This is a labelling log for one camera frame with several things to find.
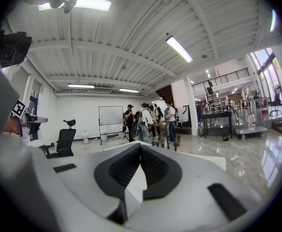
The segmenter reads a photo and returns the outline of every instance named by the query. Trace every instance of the black office chair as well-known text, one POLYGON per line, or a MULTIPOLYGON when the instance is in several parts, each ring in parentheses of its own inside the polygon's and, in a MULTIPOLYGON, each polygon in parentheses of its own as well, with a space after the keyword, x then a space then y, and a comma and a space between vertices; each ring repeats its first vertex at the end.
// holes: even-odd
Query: black office chair
POLYGON ((276 109, 276 107, 278 107, 281 104, 281 99, 280 99, 280 95, 281 95, 281 87, 279 85, 275 86, 275 97, 274 97, 274 102, 272 104, 272 106, 274 106, 274 110, 270 112, 270 116, 272 113, 276 112, 280 112, 282 113, 281 110, 276 109))
POLYGON ((68 124, 69 129, 60 130, 59 139, 57 141, 57 153, 50 154, 48 151, 48 148, 54 146, 53 143, 40 147, 46 153, 47 159, 74 156, 71 147, 76 134, 76 129, 72 129, 72 126, 75 125, 75 119, 70 121, 64 120, 64 122, 68 124))

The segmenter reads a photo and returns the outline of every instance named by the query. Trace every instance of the glossy floor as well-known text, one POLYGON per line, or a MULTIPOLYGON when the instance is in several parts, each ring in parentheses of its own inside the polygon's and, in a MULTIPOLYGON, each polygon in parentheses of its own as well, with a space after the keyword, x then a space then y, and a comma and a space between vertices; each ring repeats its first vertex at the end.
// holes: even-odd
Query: glossy floor
MULTIPOLYGON (((89 144, 75 141, 72 151, 75 155, 91 154, 107 148, 122 145, 123 138, 109 138, 100 145, 100 140, 89 144)), ((226 171, 239 178, 245 185, 255 189, 262 199, 268 197, 276 183, 282 178, 282 134, 269 130, 265 137, 233 137, 227 142, 221 136, 182 135, 178 151, 202 156, 225 157, 226 171)))

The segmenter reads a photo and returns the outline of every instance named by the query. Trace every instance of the railing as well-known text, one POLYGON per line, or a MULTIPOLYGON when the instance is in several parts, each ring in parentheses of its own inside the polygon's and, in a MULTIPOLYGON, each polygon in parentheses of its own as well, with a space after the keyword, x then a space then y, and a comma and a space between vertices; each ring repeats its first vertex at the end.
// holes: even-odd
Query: railing
POLYGON ((202 83, 194 84, 194 85, 192 85, 192 87, 193 87, 194 92, 198 92, 198 91, 204 90, 207 87, 209 87, 208 81, 210 81, 213 84, 213 86, 216 86, 216 85, 220 85, 220 84, 223 84, 223 83, 235 81, 237 79, 247 77, 247 76, 249 76, 248 68, 245 68, 245 69, 242 69, 242 70, 239 70, 239 71, 236 71, 236 72, 231 72, 231 73, 228 73, 226 75, 222 75, 222 76, 218 76, 218 77, 206 80, 202 83))

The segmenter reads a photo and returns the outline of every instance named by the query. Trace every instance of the ceiling light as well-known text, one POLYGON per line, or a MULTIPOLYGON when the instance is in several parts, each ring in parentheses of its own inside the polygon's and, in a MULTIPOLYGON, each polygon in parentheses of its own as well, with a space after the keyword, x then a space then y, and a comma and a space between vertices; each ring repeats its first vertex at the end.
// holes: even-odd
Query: ceiling light
POLYGON ((94 88, 93 85, 83 85, 83 84, 68 84, 68 87, 94 88))
POLYGON ((124 89, 124 88, 120 88, 119 90, 122 91, 122 92, 131 92, 131 93, 138 93, 139 92, 137 90, 124 89))
POLYGON ((177 42, 176 39, 174 39, 173 36, 168 38, 166 42, 174 48, 188 63, 193 61, 193 58, 189 55, 189 53, 185 50, 184 47, 180 43, 177 42))
POLYGON ((270 26, 270 32, 274 31, 275 24, 276 24, 276 13, 274 10, 272 10, 272 21, 270 26))
MULTIPOLYGON (((75 8, 87 8, 87 9, 94 9, 94 10, 102 10, 108 11, 112 2, 107 0, 77 0, 75 8)), ((38 10, 49 10, 52 9, 49 5, 49 2, 38 5, 38 10)))

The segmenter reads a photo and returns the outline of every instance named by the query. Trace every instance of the bottle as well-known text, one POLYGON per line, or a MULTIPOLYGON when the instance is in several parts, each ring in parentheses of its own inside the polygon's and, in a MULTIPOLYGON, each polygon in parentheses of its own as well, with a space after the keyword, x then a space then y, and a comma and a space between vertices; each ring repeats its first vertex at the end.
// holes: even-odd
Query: bottle
POLYGON ((252 113, 249 113, 248 115, 248 129, 255 129, 256 127, 256 118, 255 115, 253 115, 252 113))

